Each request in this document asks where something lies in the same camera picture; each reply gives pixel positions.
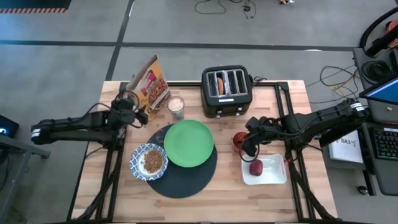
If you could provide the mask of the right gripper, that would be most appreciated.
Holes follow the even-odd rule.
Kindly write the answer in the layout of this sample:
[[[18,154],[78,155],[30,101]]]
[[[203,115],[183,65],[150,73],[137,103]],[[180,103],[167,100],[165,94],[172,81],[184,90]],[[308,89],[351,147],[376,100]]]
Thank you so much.
[[[252,117],[245,128],[249,131],[249,136],[245,137],[245,141],[241,143],[240,150],[247,156],[257,156],[259,144],[269,144],[271,141],[280,139],[280,125],[274,118]]]

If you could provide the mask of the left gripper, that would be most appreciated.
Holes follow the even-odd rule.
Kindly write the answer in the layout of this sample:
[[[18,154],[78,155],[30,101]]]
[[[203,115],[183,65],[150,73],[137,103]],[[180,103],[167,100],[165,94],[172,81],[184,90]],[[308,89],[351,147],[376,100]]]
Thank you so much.
[[[119,116],[124,124],[133,124],[135,118],[143,125],[149,122],[144,111],[134,112],[135,102],[130,98],[116,98],[111,102],[112,112]]]

